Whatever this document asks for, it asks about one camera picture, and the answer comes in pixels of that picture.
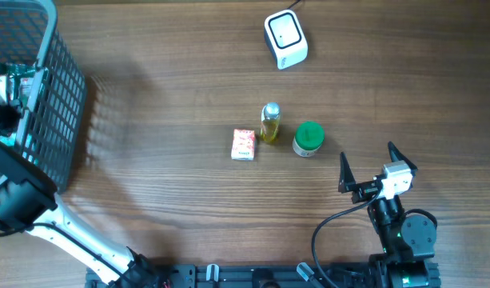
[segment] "red and white box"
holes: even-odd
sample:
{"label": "red and white box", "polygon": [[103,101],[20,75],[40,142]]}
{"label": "red and white box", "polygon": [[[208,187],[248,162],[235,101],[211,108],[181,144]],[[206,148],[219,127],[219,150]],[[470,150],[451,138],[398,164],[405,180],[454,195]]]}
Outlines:
{"label": "red and white box", "polygon": [[230,157],[233,160],[252,161],[255,156],[255,131],[234,129]]}

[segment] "small box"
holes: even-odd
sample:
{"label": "small box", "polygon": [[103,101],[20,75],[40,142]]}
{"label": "small box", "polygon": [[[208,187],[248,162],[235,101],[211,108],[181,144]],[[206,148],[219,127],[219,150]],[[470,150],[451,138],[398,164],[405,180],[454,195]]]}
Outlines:
{"label": "small box", "polygon": [[255,131],[234,129],[230,157],[233,160],[252,161],[255,156]]}
{"label": "small box", "polygon": [[291,10],[275,13],[264,22],[264,40],[279,70],[307,58],[309,46],[296,14]]}

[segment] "bottle cap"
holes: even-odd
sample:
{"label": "bottle cap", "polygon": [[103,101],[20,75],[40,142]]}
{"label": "bottle cap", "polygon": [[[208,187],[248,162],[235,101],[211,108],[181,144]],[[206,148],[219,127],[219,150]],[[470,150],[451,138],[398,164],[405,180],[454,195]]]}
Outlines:
{"label": "bottle cap", "polygon": [[267,119],[276,119],[280,116],[280,107],[275,102],[266,104],[264,107],[264,116]]}
{"label": "bottle cap", "polygon": [[294,139],[301,149],[315,150],[323,144],[325,130],[315,122],[305,122],[298,127]]}

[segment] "green lid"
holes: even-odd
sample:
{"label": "green lid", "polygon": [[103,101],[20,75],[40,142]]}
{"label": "green lid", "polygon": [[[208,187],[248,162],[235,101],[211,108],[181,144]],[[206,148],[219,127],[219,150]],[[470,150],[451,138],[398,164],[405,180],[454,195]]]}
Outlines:
{"label": "green lid", "polygon": [[294,138],[301,149],[315,150],[323,144],[325,131],[315,122],[305,122],[298,127]]}

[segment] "plastic basket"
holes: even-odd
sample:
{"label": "plastic basket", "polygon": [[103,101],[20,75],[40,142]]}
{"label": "plastic basket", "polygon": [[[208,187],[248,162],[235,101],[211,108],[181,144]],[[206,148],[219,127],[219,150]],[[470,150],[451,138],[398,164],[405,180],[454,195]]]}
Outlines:
{"label": "plastic basket", "polygon": [[50,0],[0,0],[0,62],[35,65],[15,149],[66,189],[86,100],[86,84],[57,31]]}

